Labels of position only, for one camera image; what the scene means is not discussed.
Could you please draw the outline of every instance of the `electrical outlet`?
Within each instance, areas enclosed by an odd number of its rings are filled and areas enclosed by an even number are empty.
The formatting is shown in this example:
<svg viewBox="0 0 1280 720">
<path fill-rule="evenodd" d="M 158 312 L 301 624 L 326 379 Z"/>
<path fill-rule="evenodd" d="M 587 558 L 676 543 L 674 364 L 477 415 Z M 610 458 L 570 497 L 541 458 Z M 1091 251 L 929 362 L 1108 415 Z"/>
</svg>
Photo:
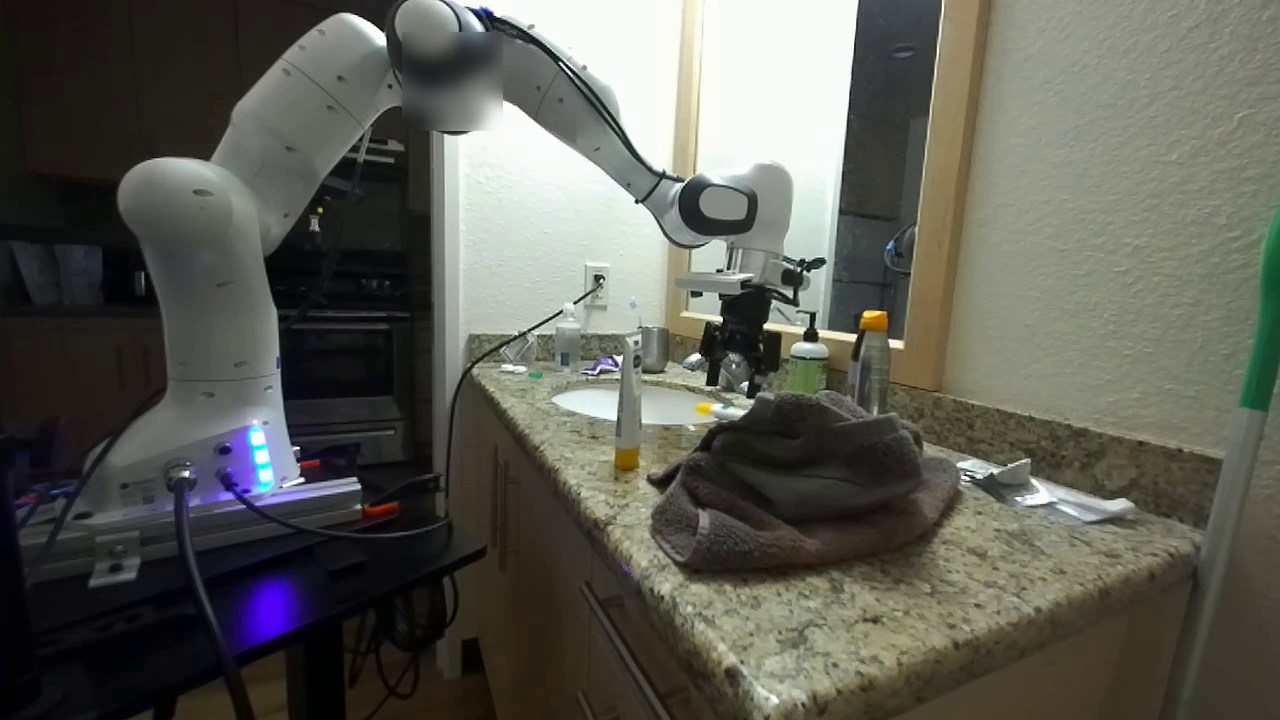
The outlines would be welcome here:
<svg viewBox="0 0 1280 720">
<path fill-rule="evenodd" d="M 596 288 L 596 295 L 585 300 L 585 307 L 610 307 L 610 263 L 603 262 L 585 262 L 585 293 Z"/>
</svg>

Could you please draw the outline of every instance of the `gray towel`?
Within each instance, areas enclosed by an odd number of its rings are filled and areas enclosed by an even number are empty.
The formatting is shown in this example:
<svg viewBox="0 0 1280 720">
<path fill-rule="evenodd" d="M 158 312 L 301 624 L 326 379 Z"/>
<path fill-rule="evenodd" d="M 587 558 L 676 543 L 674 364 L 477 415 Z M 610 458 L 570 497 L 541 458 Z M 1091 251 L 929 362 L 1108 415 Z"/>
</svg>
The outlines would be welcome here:
<svg viewBox="0 0 1280 720">
<path fill-rule="evenodd" d="M 652 476 L 652 542 L 697 574 L 821 569 L 905 549 L 956 503 L 951 460 L 924 458 L 897 415 L 851 399 L 757 399 Z"/>
</svg>

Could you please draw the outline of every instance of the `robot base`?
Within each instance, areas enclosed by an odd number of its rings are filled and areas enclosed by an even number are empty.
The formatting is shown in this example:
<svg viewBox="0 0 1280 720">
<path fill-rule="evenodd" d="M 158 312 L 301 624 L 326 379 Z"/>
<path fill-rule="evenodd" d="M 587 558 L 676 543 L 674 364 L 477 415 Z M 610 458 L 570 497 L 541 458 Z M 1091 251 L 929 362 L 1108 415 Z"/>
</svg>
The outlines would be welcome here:
<svg viewBox="0 0 1280 720">
<path fill-rule="evenodd" d="M 257 503 L 289 523 L 343 529 L 362 520 L 357 512 L 362 480 L 343 476 L 326 484 L 295 484 L 295 488 L 261 497 Z M 192 543 L 199 553 L 289 534 L 279 523 L 251 518 L 236 501 L 192 503 L 188 520 L 192 520 Z M 127 585 L 137 582 L 143 561 L 177 558 L 174 512 L 151 512 L 151 509 L 120 509 L 120 512 L 97 512 L 90 520 L 69 520 L 69 529 L 49 553 L 46 553 L 46 534 L 49 529 L 26 534 L 28 582 L 57 582 L 57 578 L 84 574 L 91 589 Z"/>
</svg>

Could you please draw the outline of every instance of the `bathroom counter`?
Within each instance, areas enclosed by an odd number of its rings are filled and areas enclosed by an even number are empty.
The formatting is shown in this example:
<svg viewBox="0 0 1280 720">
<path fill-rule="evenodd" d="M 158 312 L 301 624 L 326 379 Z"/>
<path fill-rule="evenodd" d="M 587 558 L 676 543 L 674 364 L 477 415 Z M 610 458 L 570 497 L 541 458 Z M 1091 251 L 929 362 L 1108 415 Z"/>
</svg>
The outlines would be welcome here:
<svg viewBox="0 0 1280 720">
<path fill-rule="evenodd" d="M 692 450 L 686 430 L 645 437 L 639 473 L 618 476 L 613 423 L 555 411 L 555 379 L 483 364 L 477 385 L 715 716 L 897 716 L 1191 582 L 1188 523 L 1076 523 L 974 488 L 929 543 L 884 561 L 689 578 L 650 535 L 645 480 Z"/>
</svg>

